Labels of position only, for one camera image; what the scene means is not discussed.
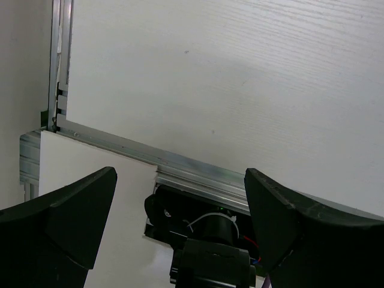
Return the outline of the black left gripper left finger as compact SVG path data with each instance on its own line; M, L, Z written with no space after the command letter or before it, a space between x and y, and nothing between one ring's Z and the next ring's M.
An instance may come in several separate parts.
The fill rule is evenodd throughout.
M83 287L115 193L104 167L70 185L1 210L1 287Z

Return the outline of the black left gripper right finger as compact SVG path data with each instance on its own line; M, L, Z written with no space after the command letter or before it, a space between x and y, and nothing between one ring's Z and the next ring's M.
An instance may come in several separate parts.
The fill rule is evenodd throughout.
M382 287L383 221L322 204L257 169L244 178L273 287Z

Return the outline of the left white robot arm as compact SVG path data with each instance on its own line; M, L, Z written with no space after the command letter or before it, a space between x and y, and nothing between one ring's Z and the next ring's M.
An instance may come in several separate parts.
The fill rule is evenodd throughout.
M118 176L104 167L1 211L2 287L83 287L94 267ZM173 249L175 287L382 287L383 220L337 209L282 186L257 169L244 178L250 213L145 199L160 241Z

